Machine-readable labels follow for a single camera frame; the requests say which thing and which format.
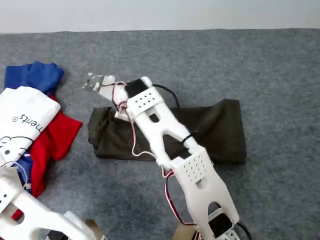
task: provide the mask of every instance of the clothing pile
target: clothing pile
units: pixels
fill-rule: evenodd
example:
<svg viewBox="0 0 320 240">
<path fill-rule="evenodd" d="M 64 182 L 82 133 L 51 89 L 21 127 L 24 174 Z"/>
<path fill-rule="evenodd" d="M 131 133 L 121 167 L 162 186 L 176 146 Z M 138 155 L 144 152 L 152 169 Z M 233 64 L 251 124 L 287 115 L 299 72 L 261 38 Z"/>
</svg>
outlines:
<svg viewBox="0 0 320 240">
<path fill-rule="evenodd" d="M 49 159 L 60 161 L 82 126 L 60 111 L 53 94 L 63 75 L 55 63 L 38 61 L 5 70 L 0 94 L 0 166 L 17 162 L 21 183 L 34 197 L 45 189 Z M 12 218 L 21 214 L 18 210 Z"/>
</svg>

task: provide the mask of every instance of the robotic arm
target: robotic arm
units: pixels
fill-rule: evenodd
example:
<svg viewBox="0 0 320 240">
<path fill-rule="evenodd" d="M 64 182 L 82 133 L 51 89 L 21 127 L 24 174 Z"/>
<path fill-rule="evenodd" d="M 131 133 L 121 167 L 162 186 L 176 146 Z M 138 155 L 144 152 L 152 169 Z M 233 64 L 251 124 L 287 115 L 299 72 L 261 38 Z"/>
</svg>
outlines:
<svg viewBox="0 0 320 240">
<path fill-rule="evenodd" d="M 239 221 L 239 215 L 206 149 L 198 145 L 188 129 L 177 121 L 148 77 L 142 77 L 128 85 L 122 83 L 120 86 L 108 80 L 110 79 L 103 79 L 101 86 L 113 85 L 111 100 L 119 110 L 115 116 L 134 121 L 149 141 L 157 164 L 176 176 L 183 189 L 195 229 L 204 240 L 221 237 Z M 95 89 L 99 90 L 100 95 L 110 99 L 110 94 L 102 90 L 100 83 L 96 84 Z M 159 119 L 158 122 L 150 119 L 154 114 Z M 182 142 L 190 156 L 185 159 L 180 156 L 170 159 L 164 147 L 165 134 Z M 220 208 L 210 214 L 209 223 L 208 207 L 212 202 L 216 202 Z"/>
<path fill-rule="evenodd" d="M 194 227 L 201 238 L 230 240 L 230 236 L 233 236 L 233 240 L 239 239 L 232 230 L 239 221 L 239 215 L 206 149 L 198 145 L 188 129 L 177 121 L 148 77 L 142 77 L 128 85 L 118 83 L 114 82 L 114 78 L 104 78 L 96 83 L 94 90 L 118 107 L 117 118 L 129 121 L 132 127 L 133 122 L 138 125 L 150 143 L 151 154 L 155 156 L 156 163 L 168 171 L 168 177 L 176 176 L 183 189 Z M 158 122 L 150 119 L 153 114 L 159 119 Z M 178 156 L 170 159 L 164 147 L 165 134 L 182 142 L 190 155 L 187 158 Z M 9 169 L 13 167 L 0 168 L 2 238 L 36 240 L 39 230 L 44 228 L 63 232 L 73 240 L 96 240 L 89 227 L 73 213 L 63 216 L 52 212 L 23 191 L 21 185 L 17 184 L 17 173 L 9 172 Z M 216 202 L 220 208 L 209 214 L 208 207 L 212 202 Z M 24 221 L 20 224 L 11 219 L 17 208 L 24 213 Z"/>
</svg>

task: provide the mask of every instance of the dark green cloth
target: dark green cloth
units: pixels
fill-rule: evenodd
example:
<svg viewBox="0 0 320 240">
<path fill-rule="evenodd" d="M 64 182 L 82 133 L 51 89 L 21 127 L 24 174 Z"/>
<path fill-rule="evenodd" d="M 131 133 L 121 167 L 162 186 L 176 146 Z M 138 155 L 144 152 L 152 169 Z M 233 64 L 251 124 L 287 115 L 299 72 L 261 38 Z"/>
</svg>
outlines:
<svg viewBox="0 0 320 240">
<path fill-rule="evenodd" d="M 245 164 L 246 143 L 238 100 L 223 99 L 213 106 L 171 108 L 177 120 L 195 140 L 206 148 L 211 160 L 221 164 Z M 88 123 L 89 142 L 98 158 L 119 160 L 153 160 L 148 154 L 132 155 L 133 138 L 130 124 L 115 118 L 111 107 L 93 109 Z M 149 151 L 150 146 L 135 125 L 135 153 Z M 163 136 L 164 146 L 171 159 L 186 152 L 183 144 Z"/>
</svg>

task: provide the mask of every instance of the gray carpet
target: gray carpet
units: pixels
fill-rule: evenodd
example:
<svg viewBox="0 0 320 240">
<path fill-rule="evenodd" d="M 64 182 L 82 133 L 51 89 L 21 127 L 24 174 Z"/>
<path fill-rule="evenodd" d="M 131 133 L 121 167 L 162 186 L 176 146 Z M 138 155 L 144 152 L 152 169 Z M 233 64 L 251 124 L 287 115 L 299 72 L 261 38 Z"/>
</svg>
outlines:
<svg viewBox="0 0 320 240">
<path fill-rule="evenodd" d="M 84 122 L 67 157 L 47 170 L 39 200 L 52 210 L 95 219 L 109 240 L 170 239 L 177 221 L 160 168 L 97 159 L 86 124 L 109 103 L 81 89 L 87 72 L 149 76 L 184 107 L 240 100 L 247 164 L 216 170 L 254 239 L 320 239 L 320 29 L 0 35 L 0 84 L 7 65 L 35 60 L 64 68 L 57 97 Z M 187 219 L 182 190 L 175 180 L 169 187 Z"/>
</svg>

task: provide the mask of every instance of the red cloth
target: red cloth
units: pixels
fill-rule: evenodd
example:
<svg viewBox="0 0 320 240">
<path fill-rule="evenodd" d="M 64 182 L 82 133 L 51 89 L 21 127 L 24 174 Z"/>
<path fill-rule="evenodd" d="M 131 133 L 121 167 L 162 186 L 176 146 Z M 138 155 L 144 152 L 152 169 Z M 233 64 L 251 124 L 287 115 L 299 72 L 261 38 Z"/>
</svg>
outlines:
<svg viewBox="0 0 320 240">
<path fill-rule="evenodd" d="M 35 198 L 45 189 L 44 175 L 49 159 L 60 161 L 67 155 L 81 126 L 82 122 L 74 120 L 59 111 L 32 144 L 30 148 L 33 161 L 31 188 L 32 195 Z M 20 216 L 21 211 L 17 210 L 12 218 L 16 220 Z"/>
</svg>

